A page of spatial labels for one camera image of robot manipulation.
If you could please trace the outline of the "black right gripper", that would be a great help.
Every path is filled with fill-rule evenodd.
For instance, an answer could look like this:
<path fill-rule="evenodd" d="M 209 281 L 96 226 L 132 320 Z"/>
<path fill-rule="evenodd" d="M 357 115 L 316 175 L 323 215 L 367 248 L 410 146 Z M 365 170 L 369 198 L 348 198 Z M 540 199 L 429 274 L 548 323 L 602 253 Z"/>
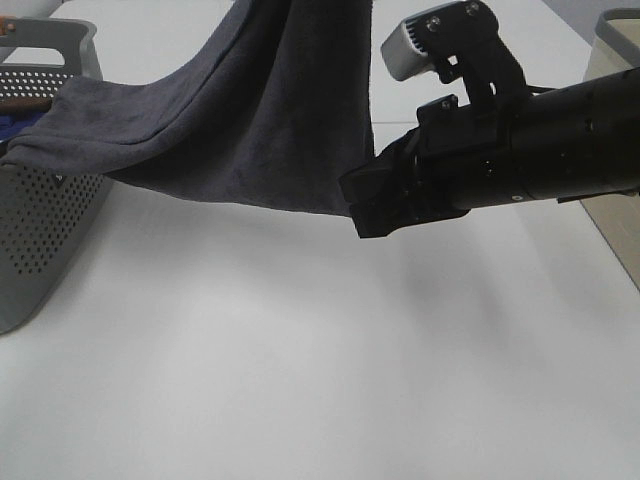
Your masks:
<path fill-rule="evenodd" d="M 419 107 L 417 119 L 416 128 L 339 179 L 360 238 L 525 199 L 509 105 L 480 113 L 449 95 Z"/>

